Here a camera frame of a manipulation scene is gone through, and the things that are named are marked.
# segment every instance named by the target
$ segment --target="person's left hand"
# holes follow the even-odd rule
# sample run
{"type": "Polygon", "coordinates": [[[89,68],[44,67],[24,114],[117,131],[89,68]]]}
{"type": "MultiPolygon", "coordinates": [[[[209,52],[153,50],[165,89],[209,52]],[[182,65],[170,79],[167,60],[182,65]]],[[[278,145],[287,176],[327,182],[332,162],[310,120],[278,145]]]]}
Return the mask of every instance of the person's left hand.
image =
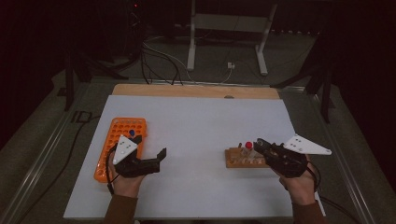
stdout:
{"type": "MultiPolygon", "coordinates": [[[[114,152],[110,154],[109,165],[108,165],[113,178],[118,175],[116,172],[116,168],[114,167],[114,164],[113,164],[114,154],[115,154],[114,152]]],[[[113,181],[114,194],[117,194],[120,196],[125,196],[125,197],[130,197],[130,198],[137,198],[137,194],[139,193],[140,184],[142,183],[144,177],[145,177],[145,175],[126,178],[126,177],[123,177],[122,175],[119,175],[113,181]]]]}

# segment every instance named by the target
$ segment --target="wooden block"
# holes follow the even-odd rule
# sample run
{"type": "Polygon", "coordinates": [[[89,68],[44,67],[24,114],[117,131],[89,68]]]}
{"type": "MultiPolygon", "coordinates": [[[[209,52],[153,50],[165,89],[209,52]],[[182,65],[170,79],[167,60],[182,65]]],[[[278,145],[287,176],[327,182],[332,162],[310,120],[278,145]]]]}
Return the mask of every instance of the wooden block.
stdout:
{"type": "Polygon", "coordinates": [[[255,157],[249,158],[242,155],[242,149],[242,147],[230,147],[224,151],[227,168],[269,168],[261,154],[257,153],[255,157]]]}

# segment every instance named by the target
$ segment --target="metal leg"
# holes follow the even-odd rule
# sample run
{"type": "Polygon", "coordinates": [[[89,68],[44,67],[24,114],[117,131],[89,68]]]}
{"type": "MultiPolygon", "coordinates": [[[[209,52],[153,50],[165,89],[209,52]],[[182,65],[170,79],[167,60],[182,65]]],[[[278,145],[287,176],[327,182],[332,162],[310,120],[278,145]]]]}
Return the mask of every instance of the metal leg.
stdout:
{"type": "Polygon", "coordinates": [[[268,35],[271,31],[271,25],[272,25],[272,21],[274,19],[274,15],[276,12],[276,7],[277,7],[277,4],[273,4],[271,6],[270,15],[268,16],[268,21],[265,24],[265,29],[264,29],[264,32],[262,33],[262,42],[260,43],[260,45],[256,45],[257,61],[259,63],[259,67],[260,67],[260,74],[263,76],[268,75],[268,71],[267,71],[267,65],[265,64],[264,55],[262,54],[262,51],[264,50],[265,42],[267,41],[268,35]]]}
{"type": "Polygon", "coordinates": [[[193,71],[195,63],[195,0],[191,0],[191,33],[189,58],[187,60],[187,70],[193,71]]]}

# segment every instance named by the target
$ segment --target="gray floor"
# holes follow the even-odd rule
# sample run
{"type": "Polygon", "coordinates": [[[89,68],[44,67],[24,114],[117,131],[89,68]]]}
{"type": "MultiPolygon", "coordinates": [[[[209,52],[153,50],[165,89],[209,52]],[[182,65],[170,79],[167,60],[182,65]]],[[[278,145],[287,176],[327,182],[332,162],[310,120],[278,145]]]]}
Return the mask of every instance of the gray floor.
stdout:
{"type": "MultiPolygon", "coordinates": [[[[171,55],[180,70],[184,84],[202,85],[254,85],[267,87],[298,73],[315,38],[306,35],[270,35],[264,50],[269,74],[259,73],[254,45],[260,39],[250,39],[233,44],[204,45],[196,50],[195,70],[187,73],[189,39],[172,40],[152,37],[146,47],[171,55]],[[231,72],[227,62],[235,64],[231,72]]],[[[175,75],[175,68],[164,59],[146,55],[149,67],[166,80],[175,75]]],[[[149,70],[145,69],[149,81],[149,70]]],[[[124,83],[145,83],[140,63],[120,72],[128,77],[124,83]]],[[[151,73],[153,83],[167,84],[151,73]]],[[[318,115],[318,97],[306,95],[302,88],[308,79],[293,83],[279,90],[297,133],[314,142],[333,149],[331,156],[315,156],[313,161],[322,173],[319,194],[341,204],[362,223],[396,223],[396,197],[386,178],[380,172],[370,148],[354,119],[347,110],[337,87],[332,86],[330,124],[318,115]]],[[[91,83],[80,83],[76,101],[69,112],[64,112],[65,99],[57,96],[64,87],[64,72],[53,78],[55,88],[32,116],[20,127],[14,137],[0,151],[0,214],[2,218],[18,219],[18,216],[40,196],[43,190],[62,169],[80,123],[71,122],[76,111],[89,111],[100,115],[106,98],[120,81],[96,73],[91,83]],[[34,164],[43,148],[43,164],[34,164]],[[25,178],[33,169],[35,178],[25,178]]],[[[27,214],[22,223],[100,223],[100,220],[63,219],[64,209],[73,190],[79,169],[90,145],[98,119],[86,124],[78,133],[71,160],[58,181],[27,214]]],[[[324,204],[330,223],[354,223],[349,217],[324,204]]],[[[172,220],[156,223],[198,223],[199,221],[172,220]]],[[[289,218],[261,220],[206,220],[205,223],[292,223],[289,218]]]]}

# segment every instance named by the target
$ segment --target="brown sleeve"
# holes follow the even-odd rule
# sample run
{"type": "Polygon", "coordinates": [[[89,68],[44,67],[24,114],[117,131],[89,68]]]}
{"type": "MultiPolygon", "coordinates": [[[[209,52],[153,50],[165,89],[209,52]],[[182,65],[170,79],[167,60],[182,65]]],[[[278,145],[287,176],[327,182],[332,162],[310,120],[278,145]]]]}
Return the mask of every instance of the brown sleeve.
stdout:
{"type": "Polygon", "coordinates": [[[132,223],[137,198],[130,198],[114,194],[108,205],[104,224],[132,223]]]}
{"type": "Polygon", "coordinates": [[[327,224],[318,201],[309,205],[292,204],[295,224],[327,224]]]}

